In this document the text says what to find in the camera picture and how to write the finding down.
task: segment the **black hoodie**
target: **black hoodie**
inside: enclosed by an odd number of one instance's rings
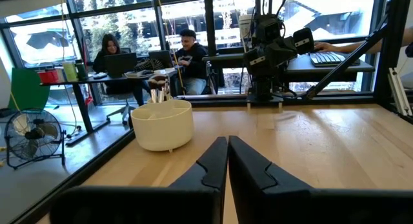
[[[202,62],[202,58],[207,54],[207,49],[199,43],[195,43],[188,51],[183,48],[178,50],[175,53],[178,62],[180,60],[189,61],[189,66],[185,68],[183,77],[206,79],[206,66],[205,62]]]

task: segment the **bottle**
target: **bottle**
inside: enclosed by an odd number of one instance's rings
[[[77,59],[75,60],[75,66],[77,68],[77,78],[79,80],[87,80],[88,79],[88,74],[86,73],[85,65],[83,64],[82,59]]]

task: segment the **desk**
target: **desk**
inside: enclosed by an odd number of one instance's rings
[[[225,54],[218,56],[206,56],[203,61],[211,61],[212,65],[222,68],[244,67],[243,54]],[[291,60],[284,73],[284,82],[318,82],[331,72],[334,67],[314,66],[310,61],[308,54],[298,56]],[[375,68],[364,61],[359,66],[348,67],[343,76],[335,81],[355,81],[357,72],[374,72]]]
[[[177,70],[171,71],[167,73],[171,80],[171,95],[176,96],[176,74]],[[96,126],[92,126],[92,122],[90,121],[89,114],[88,114],[88,107],[85,104],[85,99],[83,98],[82,91],[80,89],[81,84],[93,84],[93,83],[104,83],[109,81],[126,81],[128,78],[125,76],[119,78],[111,78],[106,76],[101,79],[94,79],[89,77],[87,80],[84,81],[73,81],[73,82],[63,82],[63,83],[48,83],[48,84],[40,84],[40,86],[52,86],[52,85],[72,85],[73,91],[76,97],[77,105],[79,106],[80,113],[82,115],[83,123],[85,124],[86,132],[80,132],[77,136],[73,136],[70,140],[66,142],[66,145],[71,146],[76,144],[78,141],[81,141],[83,138],[87,137],[89,134],[95,132],[96,130],[100,129],[101,127],[107,125],[110,120],[106,120]]]
[[[171,154],[133,140],[83,184],[167,187],[215,138],[237,135],[313,187],[413,189],[413,126],[379,105],[195,108],[194,126]],[[228,177],[223,223],[237,223]]]

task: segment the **black desk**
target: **black desk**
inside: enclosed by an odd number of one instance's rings
[[[176,89],[174,89],[176,86],[176,74],[177,70],[172,71],[167,73],[169,75],[170,80],[171,80],[171,95],[172,96],[177,96],[176,94]],[[119,78],[111,78],[109,76],[106,76],[101,79],[94,79],[92,77],[89,77],[87,80],[84,81],[73,81],[73,82],[63,82],[63,83],[48,83],[48,84],[40,84],[40,86],[52,86],[52,85],[72,85],[73,86],[73,91],[76,97],[77,105],[79,106],[80,113],[83,118],[83,123],[85,124],[86,132],[80,132],[77,136],[73,136],[69,141],[66,142],[66,145],[71,146],[77,143],[78,141],[81,141],[85,137],[87,137],[89,134],[95,132],[96,130],[99,130],[101,127],[107,125],[110,120],[106,120],[96,126],[92,126],[92,122],[90,121],[89,114],[88,114],[88,107],[86,106],[85,100],[83,99],[82,91],[80,89],[81,84],[93,84],[93,83],[104,83],[108,81],[126,81],[127,79],[125,76],[119,77]]]
[[[222,68],[244,67],[243,54],[223,54],[218,56],[206,56],[202,60],[210,61],[212,66]],[[284,73],[284,83],[289,82],[318,82],[330,73],[334,67],[314,66],[308,54],[298,56],[291,60]],[[374,72],[375,68],[364,61],[358,66],[348,67],[343,75],[335,81],[355,81],[357,72]]]

